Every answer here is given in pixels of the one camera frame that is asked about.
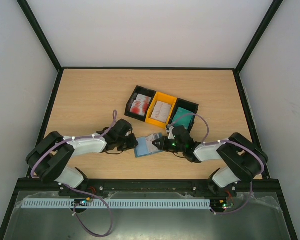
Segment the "yellow bin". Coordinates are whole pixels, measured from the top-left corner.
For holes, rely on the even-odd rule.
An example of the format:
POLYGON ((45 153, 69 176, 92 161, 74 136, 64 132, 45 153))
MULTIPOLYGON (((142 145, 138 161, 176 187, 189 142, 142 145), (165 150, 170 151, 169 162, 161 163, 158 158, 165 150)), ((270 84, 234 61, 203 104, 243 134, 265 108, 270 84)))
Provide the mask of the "yellow bin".
POLYGON ((145 122, 165 129, 172 117, 177 97, 162 92, 156 92, 149 105, 145 122))

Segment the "black bin with teal cards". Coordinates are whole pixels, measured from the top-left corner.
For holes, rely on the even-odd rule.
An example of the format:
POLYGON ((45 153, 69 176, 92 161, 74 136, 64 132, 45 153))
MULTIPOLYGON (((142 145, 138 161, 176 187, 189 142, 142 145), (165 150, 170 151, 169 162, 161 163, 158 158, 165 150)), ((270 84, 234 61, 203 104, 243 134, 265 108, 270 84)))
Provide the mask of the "black bin with teal cards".
MULTIPOLYGON (((196 114, 198 112, 199 105, 194 102, 190 102, 181 98, 178 98, 176 100, 176 103, 174 105, 174 108, 172 110, 171 117, 169 119, 169 124, 172 124, 175 122, 178 118, 182 117, 186 114, 196 114)), ((187 115, 184 116, 182 119, 180 119, 177 123, 175 123, 173 126, 184 126, 184 128, 190 133, 193 125, 194 125, 194 115, 187 115)))

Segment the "white floral card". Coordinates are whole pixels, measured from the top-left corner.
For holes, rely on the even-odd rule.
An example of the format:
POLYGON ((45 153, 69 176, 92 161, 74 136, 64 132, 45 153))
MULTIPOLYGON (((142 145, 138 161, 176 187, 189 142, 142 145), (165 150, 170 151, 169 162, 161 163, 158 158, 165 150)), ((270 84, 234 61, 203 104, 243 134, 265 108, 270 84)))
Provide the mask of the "white floral card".
POLYGON ((147 150, 148 150, 149 154, 153 154, 154 152, 157 151, 157 147, 153 145, 153 141, 155 139, 156 138, 153 134, 149 135, 145 138, 145 143, 146 143, 146 147, 147 147, 147 150))

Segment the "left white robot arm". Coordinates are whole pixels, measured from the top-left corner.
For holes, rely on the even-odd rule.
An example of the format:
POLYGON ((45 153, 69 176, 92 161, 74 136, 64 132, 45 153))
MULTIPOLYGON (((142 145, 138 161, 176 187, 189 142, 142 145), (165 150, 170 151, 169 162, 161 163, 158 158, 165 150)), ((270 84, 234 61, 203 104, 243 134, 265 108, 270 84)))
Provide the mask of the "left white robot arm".
POLYGON ((112 150, 125 152, 138 145, 132 125, 120 119, 90 135, 62 136, 53 131, 28 154, 26 163, 31 168, 33 179, 40 179, 44 184, 57 182, 77 188, 86 177, 80 170, 68 166, 71 158, 112 150))

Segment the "black bin with red cards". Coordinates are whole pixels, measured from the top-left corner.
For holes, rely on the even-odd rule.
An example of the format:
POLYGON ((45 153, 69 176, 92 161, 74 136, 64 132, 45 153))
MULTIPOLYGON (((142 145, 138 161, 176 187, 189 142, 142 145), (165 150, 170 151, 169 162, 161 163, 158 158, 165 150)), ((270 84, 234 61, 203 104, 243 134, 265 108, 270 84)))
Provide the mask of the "black bin with red cards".
POLYGON ((124 115, 145 122, 156 93, 154 90, 137 85, 126 104, 124 115))

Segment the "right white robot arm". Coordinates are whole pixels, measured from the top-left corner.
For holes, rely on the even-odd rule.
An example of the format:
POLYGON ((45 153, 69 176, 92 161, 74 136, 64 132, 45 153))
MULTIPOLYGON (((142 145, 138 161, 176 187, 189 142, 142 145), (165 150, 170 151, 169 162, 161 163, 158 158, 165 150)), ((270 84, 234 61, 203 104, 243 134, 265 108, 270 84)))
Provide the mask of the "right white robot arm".
POLYGON ((264 151, 238 132, 223 140, 198 142, 184 126, 172 126, 168 136, 154 140, 152 145, 160 151, 182 153, 191 163, 223 160, 226 167, 217 169, 208 179, 208 191, 214 196, 219 196, 230 184, 252 182, 265 171, 269 161, 264 151))

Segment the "teal card stack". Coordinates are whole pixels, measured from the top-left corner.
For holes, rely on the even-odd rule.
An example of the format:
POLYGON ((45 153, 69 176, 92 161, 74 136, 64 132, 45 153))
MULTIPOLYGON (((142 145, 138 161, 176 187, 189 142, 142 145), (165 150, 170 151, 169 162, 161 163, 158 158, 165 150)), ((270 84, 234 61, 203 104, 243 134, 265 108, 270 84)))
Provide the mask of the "teal card stack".
POLYGON ((174 123, 173 127, 183 126, 186 130, 188 130, 193 119, 193 115, 188 115, 190 113, 191 111, 179 107, 172 119, 172 122, 174 123))

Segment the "blue card holder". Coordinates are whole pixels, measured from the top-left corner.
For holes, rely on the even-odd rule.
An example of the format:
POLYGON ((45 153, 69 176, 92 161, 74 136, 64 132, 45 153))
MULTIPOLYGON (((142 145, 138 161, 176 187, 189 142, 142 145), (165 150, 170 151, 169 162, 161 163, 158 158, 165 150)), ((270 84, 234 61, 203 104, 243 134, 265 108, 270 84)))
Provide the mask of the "blue card holder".
MULTIPOLYGON (((162 133, 153 133, 151 135, 155 136, 155 140, 159 139, 160 137, 162 137, 162 133)), ((156 152, 149 154, 147 146, 146 146, 146 137, 138 137, 136 140, 138 141, 138 146, 134 149, 134 155, 136 158, 140 158, 140 157, 145 157, 145 156, 150 156, 150 155, 154 155, 154 154, 158 154, 160 152, 162 152, 162 150, 156 150, 156 152)))

